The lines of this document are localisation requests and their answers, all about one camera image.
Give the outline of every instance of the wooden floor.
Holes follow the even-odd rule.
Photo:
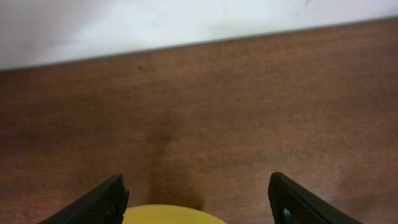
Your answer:
[[[2,72],[0,105],[0,223],[117,173],[129,206],[273,223],[274,171],[398,220],[398,19]]]

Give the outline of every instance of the yellow round object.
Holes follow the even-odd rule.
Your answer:
[[[220,219],[191,208],[175,205],[141,205],[124,213],[123,224],[226,224]]]

